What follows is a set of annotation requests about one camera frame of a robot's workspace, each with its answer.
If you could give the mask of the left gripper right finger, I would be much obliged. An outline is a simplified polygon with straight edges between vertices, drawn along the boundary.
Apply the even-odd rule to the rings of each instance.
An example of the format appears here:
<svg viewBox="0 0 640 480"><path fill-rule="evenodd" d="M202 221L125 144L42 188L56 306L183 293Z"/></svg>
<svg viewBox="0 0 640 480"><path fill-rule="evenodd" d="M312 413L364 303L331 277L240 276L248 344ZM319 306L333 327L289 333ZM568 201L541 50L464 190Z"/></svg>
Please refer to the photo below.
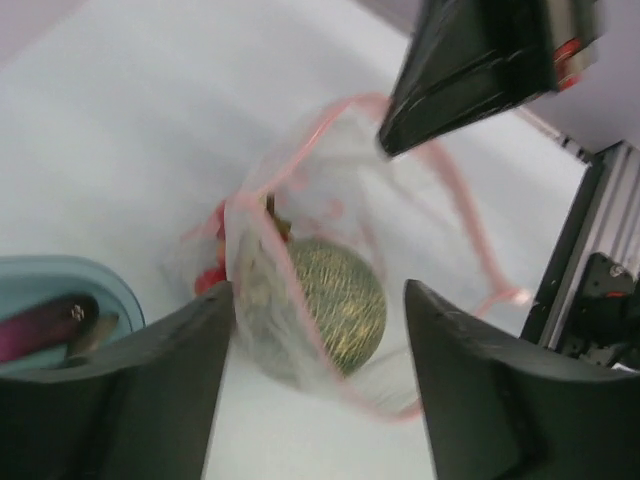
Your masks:
<svg viewBox="0 0 640 480"><path fill-rule="evenodd" d="M515 338L417 280L404 289L440 479L635 479L639 378Z"/></svg>

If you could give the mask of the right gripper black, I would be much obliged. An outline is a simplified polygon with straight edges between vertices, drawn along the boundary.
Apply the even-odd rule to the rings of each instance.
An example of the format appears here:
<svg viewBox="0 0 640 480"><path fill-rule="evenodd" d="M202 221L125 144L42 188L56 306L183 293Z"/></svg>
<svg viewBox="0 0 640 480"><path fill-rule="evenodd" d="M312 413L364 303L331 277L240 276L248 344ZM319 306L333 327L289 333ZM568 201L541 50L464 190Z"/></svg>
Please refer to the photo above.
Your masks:
<svg viewBox="0 0 640 480"><path fill-rule="evenodd" d="M378 132L390 157L580 82L599 1L425 1Z"/></svg>

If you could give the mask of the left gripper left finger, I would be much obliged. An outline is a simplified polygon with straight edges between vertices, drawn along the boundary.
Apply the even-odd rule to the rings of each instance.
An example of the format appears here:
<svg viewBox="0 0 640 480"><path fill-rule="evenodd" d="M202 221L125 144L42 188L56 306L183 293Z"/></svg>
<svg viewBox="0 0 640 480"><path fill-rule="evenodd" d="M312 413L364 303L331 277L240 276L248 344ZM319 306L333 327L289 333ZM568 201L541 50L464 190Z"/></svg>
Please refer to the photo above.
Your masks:
<svg viewBox="0 0 640 480"><path fill-rule="evenodd" d="M200 478L234 320L222 282L87 356L3 376L2 477Z"/></svg>

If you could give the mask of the red cherry tomato bunch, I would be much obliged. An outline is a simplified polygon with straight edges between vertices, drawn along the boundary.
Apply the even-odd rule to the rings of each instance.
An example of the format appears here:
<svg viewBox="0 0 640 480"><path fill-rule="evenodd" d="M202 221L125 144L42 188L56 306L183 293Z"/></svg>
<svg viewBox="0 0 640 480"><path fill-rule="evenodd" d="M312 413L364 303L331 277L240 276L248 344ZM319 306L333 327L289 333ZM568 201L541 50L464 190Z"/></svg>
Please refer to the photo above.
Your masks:
<svg viewBox="0 0 640 480"><path fill-rule="evenodd" d="M261 199L268 216L280 234L281 239L287 243L292 239L291 222L283 219L276 212L275 195L269 194ZM202 273L196 276L193 283L193 291L196 296L203 294L216 283L227 279L226 275L226 231L225 231L225 200L222 200L210 216L205 226L206 233L214 233L213 259L208 262Z"/></svg>

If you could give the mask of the green striped melon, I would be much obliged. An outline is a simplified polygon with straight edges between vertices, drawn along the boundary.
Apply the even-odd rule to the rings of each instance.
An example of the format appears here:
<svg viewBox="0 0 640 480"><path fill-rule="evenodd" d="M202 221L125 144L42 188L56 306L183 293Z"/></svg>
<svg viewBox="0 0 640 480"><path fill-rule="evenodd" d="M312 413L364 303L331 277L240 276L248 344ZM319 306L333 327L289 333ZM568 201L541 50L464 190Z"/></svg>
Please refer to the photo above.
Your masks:
<svg viewBox="0 0 640 480"><path fill-rule="evenodd" d="M241 314L257 362L279 380L295 382L306 355L316 352L297 318L276 264L259 242L242 255ZM367 262L339 244L319 238L287 245L312 324L334 367L350 376L372 357L387 320L384 289Z"/></svg>

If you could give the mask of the clear zip top bag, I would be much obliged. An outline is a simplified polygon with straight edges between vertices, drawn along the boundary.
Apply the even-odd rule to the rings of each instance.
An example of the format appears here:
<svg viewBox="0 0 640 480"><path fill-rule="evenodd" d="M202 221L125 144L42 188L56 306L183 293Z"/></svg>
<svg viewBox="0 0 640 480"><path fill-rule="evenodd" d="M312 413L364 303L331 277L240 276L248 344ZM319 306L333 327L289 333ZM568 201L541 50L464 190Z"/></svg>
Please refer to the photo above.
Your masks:
<svg viewBox="0 0 640 480"><path fill-rule="evenodd" d="M235 339L268 377L386 419L421 411L403 300L418 278L484 315L525 306L454 158L436 141L388 159L381 93L299 121L168 256L191 295L232 287Z"/></svg>

